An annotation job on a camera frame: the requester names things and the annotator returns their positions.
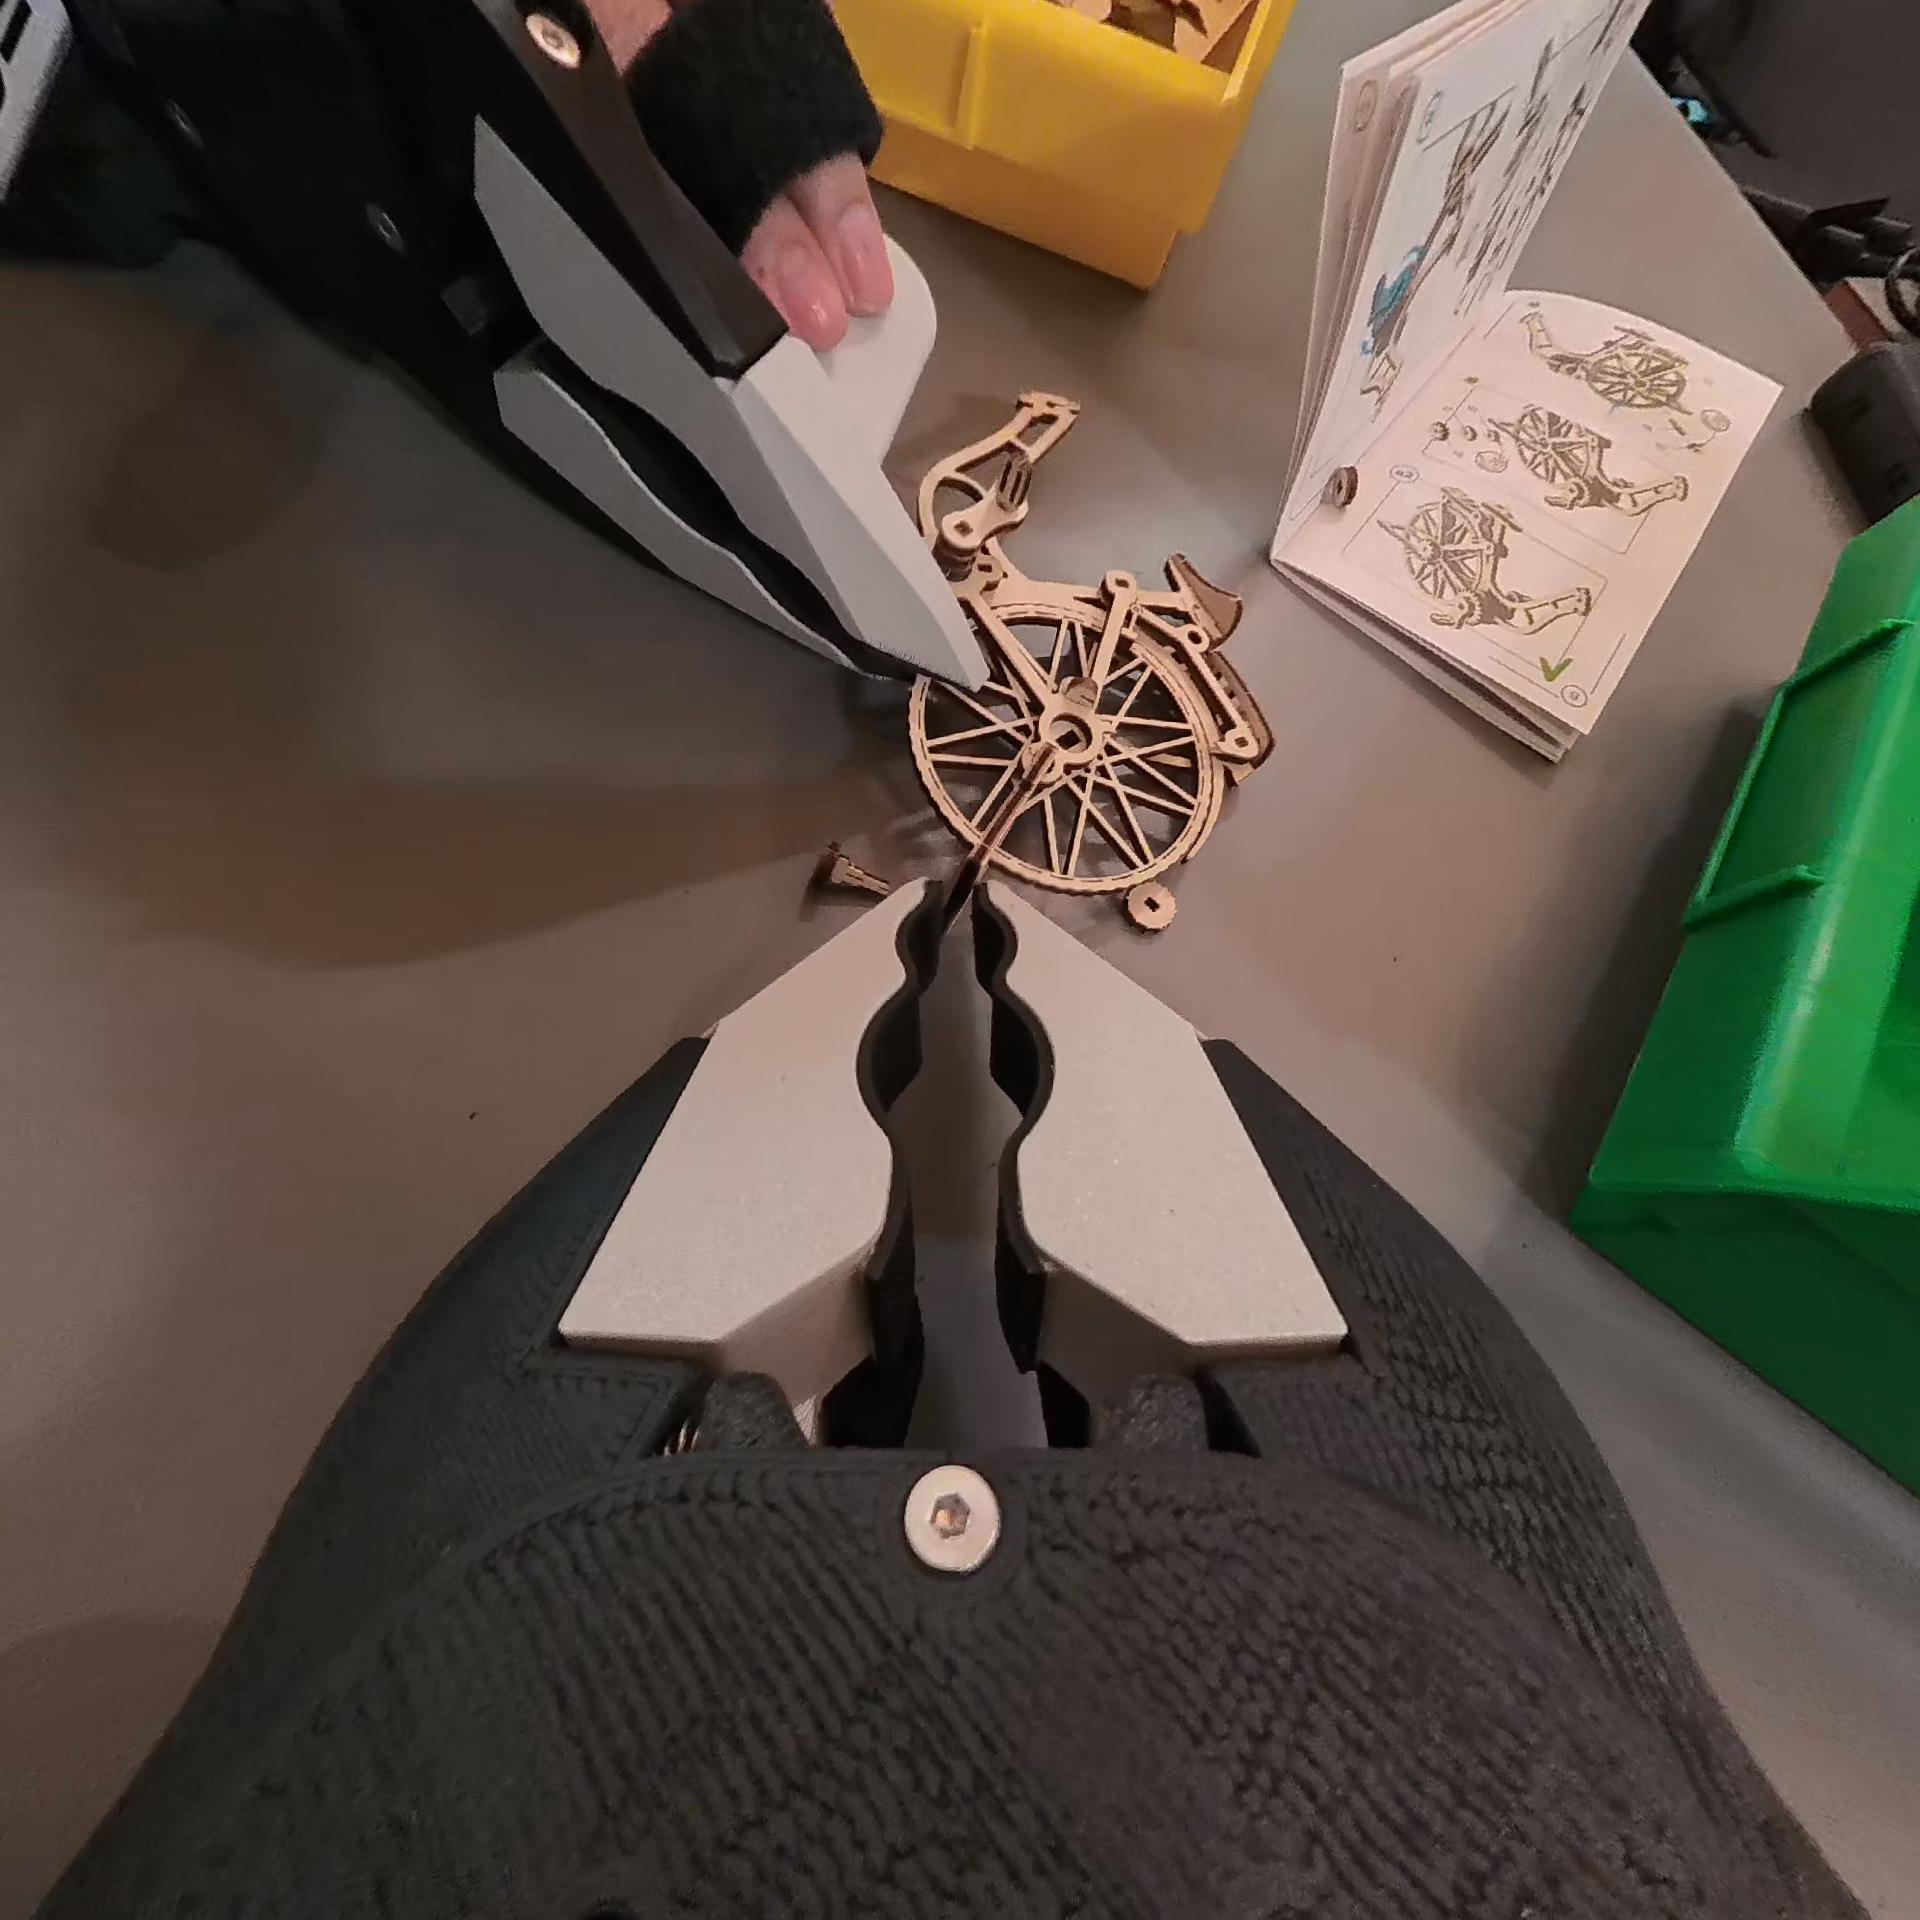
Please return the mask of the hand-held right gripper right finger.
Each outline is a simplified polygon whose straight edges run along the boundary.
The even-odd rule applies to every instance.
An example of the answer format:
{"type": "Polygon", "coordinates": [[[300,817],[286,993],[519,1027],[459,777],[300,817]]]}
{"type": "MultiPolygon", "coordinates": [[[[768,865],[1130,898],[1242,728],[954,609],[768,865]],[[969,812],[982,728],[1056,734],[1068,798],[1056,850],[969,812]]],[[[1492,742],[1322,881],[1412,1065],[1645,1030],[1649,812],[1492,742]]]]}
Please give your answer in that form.
{"type": "Polygon", "coordinates": [[[1004,889],[969,892],[991,1003],[991,1303],[1017,1369],[1322,1357],[1349,1318],[1206,1036],[1004,889]]]}

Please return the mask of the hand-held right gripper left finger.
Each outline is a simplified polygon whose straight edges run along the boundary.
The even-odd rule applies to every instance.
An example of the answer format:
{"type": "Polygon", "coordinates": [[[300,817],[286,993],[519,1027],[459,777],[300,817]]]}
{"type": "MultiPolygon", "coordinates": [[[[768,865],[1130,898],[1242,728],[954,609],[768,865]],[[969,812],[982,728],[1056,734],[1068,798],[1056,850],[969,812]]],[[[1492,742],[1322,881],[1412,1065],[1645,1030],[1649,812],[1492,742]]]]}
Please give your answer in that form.
{"type": "Polygon", "coordinates": [[[910,985],[904,939],[931,898],[898,889],[713,1020],[562,1305],[565,1349],[768,1373],[788,1395],[870,1357],[895,1141],[860,1051],[910,985]]]}

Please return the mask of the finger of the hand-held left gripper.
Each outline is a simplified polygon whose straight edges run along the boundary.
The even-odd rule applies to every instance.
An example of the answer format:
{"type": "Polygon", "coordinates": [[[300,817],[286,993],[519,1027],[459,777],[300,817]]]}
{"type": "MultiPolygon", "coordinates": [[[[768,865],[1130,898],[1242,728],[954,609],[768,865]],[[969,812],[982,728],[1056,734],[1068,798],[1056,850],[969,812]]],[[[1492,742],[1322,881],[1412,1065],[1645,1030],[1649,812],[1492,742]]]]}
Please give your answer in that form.
{"type": "Polygon", "coordinates": [[[531,344],[496,368],[496,409],[570,494],[631,535],[662,570],[800,651],[870,679],[904,664],[862,645],[817,581],[760,539],[708,463],[640,405],[596,385],[562,345],[531,344]]]}
{"type": "Polygon", "coordinates": [[[743,378],[713,378],[484,117],[474,190],[537,344],[662,419],[862,645],[904,671],[964,691],[990,679],[919,522],[882,473],[937,344],[927,272],[895,234],[882,321],[855,321],[827,355],[782,331],[743,378]]]}

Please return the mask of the wooden bicycle model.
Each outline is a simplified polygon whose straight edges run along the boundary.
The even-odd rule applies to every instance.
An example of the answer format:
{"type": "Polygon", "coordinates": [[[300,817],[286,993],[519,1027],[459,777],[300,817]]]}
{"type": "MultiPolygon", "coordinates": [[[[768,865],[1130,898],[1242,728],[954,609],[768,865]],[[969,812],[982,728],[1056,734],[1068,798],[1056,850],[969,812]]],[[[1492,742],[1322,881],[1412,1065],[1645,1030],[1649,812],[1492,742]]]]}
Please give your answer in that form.
{"type": "Polygon", "coordinates": [[[1075,405],[1019,390],[1010,419],[919,477],[919,535],[982,658],[982,684],[914,679],[910,756],[959,850],[1010,881],[1118,898],[1175,889],[1272,728],[1229,664],[1242,597],[1185,554],[1044,581],[1004,554],[1041,460],[1075,405]]]}

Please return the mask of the yellow plastic bin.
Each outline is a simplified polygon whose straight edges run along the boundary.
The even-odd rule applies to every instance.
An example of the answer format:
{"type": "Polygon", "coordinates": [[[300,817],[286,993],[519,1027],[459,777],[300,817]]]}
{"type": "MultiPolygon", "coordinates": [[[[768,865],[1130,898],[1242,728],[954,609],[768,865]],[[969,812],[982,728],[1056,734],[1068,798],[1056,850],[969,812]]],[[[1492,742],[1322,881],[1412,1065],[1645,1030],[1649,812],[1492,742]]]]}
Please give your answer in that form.
{"type": "Polygon", "coordinates": [[[1229,75],[1056,0],[836,0],[873,94],[873,180],[1148,285],[1214,212],[1293,0],[1260,0],[1229,75]]]}

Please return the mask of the grey desk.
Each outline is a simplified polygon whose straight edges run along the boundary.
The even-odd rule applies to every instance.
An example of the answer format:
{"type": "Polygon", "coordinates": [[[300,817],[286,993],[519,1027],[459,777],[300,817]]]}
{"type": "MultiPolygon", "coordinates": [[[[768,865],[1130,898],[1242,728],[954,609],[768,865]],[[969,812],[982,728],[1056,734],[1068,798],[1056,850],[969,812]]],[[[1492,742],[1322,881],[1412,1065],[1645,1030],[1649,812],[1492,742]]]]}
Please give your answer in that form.
{"type": "MultiPolygon", "coordinates": [[[[1083,419],[1044,570],[1248,597],[1272,756],[1179,925],[1072,912],[1508,1303],[1739,1742],[1913,1913],[1913,1501],[1568,1232],[1766,691],[1856,518],[1802,426],[1845,339],[1637,68],[1514,278],[1786,400],[1598,728],[1540,763],[1271,567],[1335,68],[1296,7],[1148,299],[886,196],[937,299],[914,473],[1083,419]]],[[[678,1030],[937,857],[886,684],[622,559],[205,253],[8,271],[8,1913],[147,1761],[420,1286],[678,1030]]]]}

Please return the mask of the person's left hand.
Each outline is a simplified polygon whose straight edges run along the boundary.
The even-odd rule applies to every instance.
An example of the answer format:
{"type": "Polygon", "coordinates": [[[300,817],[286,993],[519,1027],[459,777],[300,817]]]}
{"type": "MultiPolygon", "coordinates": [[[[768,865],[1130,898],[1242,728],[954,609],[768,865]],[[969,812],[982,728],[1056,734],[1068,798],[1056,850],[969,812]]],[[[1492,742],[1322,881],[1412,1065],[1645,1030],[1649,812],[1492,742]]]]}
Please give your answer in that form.
{"type": "Polygon", "coordinates": [[[797,171],[754,225],[743,271],[813,355],[895,307],[895,253],[855,152],[797,171]]]}

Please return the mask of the green plastic bin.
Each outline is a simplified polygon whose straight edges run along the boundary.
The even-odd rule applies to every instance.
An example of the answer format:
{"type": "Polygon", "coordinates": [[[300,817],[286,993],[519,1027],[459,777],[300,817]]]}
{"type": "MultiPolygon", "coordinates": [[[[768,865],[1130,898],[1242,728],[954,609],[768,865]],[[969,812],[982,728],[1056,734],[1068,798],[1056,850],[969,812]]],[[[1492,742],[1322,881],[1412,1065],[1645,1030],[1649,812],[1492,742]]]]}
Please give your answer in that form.
{"type": "Polygon", "coordinates": [[[1913,501],[1763,713],[1574,1232],[1920,1485],[1913,501]]]}

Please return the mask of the white instruction booklet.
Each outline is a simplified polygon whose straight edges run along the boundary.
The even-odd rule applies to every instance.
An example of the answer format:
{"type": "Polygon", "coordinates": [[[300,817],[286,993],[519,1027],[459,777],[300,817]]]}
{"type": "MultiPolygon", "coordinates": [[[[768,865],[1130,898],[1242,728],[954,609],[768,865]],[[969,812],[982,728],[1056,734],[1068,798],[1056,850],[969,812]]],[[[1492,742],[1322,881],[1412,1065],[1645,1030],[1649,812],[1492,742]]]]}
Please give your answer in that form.
{"type": "Polygon", "coordinates": [[[1271,559],[1554,763],[1598,724],[1774,405],[1774,378],[1695,339],[1508,289],[1394,405],[1361,501],[1271,559]]]}

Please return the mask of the black cylindrical device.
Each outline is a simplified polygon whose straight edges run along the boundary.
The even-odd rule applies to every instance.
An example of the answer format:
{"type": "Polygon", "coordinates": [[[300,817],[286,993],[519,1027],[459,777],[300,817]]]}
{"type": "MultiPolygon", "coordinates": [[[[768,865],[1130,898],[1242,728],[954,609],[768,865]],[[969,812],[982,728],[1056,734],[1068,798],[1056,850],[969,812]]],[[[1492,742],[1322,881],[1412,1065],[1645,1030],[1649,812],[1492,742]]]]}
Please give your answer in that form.
{"type": "Polygon", "coordinates": [[[1806,419],[1824,440],[1866,522],[1920,494],[1920,344],[1869,344],[1814,385],[1806,419]]]}

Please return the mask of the black clamp tool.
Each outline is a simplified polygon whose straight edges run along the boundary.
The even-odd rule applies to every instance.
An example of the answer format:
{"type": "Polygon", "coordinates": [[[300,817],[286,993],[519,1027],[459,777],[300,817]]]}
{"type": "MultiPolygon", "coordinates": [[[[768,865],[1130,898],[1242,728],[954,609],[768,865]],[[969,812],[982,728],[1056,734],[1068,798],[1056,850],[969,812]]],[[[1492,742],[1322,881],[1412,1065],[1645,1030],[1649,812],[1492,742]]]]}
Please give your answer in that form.
{"type": "Polygon", "coordinates": [[[1739,183],[1739,196],[1856,345],[1920,339],[1920,234],[1883,196],[1830,210],[1763,183],[1739,183]]]}

